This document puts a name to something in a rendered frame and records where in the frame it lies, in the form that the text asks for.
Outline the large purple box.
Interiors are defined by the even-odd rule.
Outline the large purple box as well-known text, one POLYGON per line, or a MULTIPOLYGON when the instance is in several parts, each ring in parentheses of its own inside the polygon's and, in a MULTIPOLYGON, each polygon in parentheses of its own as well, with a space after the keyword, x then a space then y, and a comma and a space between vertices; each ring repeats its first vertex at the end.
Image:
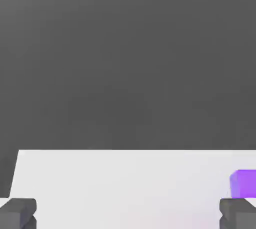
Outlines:
POLYGON ((232 198, 256 198, 256 170, 239 169, 229 177, 232 198))

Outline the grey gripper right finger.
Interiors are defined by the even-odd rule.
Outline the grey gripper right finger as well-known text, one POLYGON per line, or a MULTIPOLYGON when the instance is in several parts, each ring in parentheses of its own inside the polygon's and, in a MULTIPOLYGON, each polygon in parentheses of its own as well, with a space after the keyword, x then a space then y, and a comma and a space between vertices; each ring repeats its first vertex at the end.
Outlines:
POLYGON ((219 211, 219 229, 256 229, 256 207, 244 198, 222 198, 219 211))

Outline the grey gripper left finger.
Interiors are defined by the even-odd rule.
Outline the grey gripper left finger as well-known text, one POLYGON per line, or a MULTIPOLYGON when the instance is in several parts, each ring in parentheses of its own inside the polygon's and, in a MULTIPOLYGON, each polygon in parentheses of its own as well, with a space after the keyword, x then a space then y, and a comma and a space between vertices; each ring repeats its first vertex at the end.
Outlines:
POLYGON ((11 198, 0 207, 0 229, 37 229, 34 198, 11 198))

